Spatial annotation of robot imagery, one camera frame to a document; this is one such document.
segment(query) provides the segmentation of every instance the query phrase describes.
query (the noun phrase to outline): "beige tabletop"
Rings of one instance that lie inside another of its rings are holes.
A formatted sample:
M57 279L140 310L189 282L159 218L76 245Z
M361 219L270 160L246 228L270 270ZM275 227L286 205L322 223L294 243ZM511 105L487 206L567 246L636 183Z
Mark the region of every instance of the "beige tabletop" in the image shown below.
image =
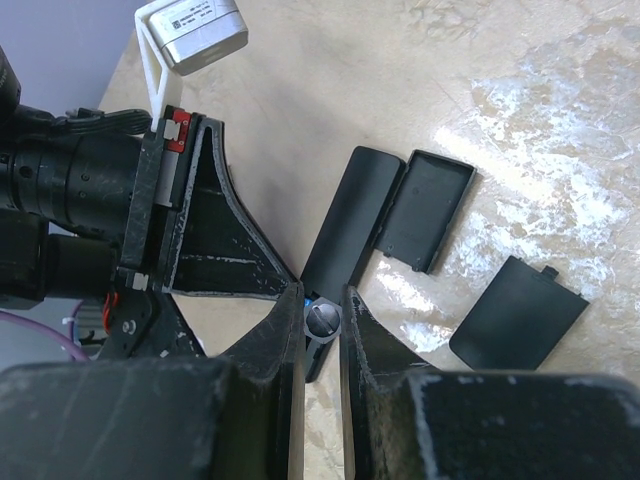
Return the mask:
M226 122L240 197L299 274L349 156L366 145L479 176L434 275L375 254L360 291L441 368L507 257L591 302L541 367L640 383L640 5L609 0L237 0L249 46L185 79ZM102 107L148 108L130 42ZM271 307L179 298L207 352ZM306 478L343 478L337 349L306 392Z

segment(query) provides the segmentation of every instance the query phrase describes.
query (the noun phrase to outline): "gray background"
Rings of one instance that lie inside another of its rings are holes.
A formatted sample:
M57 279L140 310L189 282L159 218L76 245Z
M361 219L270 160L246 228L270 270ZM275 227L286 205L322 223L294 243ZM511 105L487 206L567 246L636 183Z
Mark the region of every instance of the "gray background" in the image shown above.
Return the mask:
M144 3L0 0L0 45L22 84L22 103L55 115L97 107L133 32L133 13ZM16 313L66 332L61 320L75 303L50 299ZM52 340L0 321L0 370L67 359Z

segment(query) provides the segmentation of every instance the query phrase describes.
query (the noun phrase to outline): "black cylinder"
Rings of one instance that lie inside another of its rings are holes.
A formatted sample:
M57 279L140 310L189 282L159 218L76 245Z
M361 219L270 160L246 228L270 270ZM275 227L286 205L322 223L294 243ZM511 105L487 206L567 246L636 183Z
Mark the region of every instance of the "black cylinder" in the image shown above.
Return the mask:
M140 140L101 133L0 143L0 208L124 233Z
M115 261L107 242L49 235L45 292L59 298L100 298L111 288Z
M0 47L0 125L7 121L20 103L20 82Z

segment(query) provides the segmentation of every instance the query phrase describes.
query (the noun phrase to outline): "white plastic mount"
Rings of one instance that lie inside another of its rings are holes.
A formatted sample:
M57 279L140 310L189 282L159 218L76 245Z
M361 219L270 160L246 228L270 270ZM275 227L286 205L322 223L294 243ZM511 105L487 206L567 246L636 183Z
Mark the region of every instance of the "white plastic mount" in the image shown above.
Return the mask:
M162 56L149 29L149 18L157 11L175 3L176 0L156 0L138 9L135 14L136 33L140 44L140 54L144 67L144 76L149 89L151 130L158 129L158 121L164 115L167 105L180 105L182 98L182 77L171 70Z

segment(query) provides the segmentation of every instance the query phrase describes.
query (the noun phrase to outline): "marble surface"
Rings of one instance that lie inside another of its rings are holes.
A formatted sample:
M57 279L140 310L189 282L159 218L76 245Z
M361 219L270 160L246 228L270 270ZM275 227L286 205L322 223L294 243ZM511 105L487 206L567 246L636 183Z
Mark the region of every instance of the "marble surface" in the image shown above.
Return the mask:
M300 273L356 145L420 148L479 176L434 275L374 255L378 319L442 368L447 340L510 255L592 304L543 371L640 383L640 5L566 0L237 0L249 46L185 79L224 120L238 192ZM133 39L103 108L148 107ZM271 307L179 298L210 354ZM337 349L306 393L305 478L343 477Z

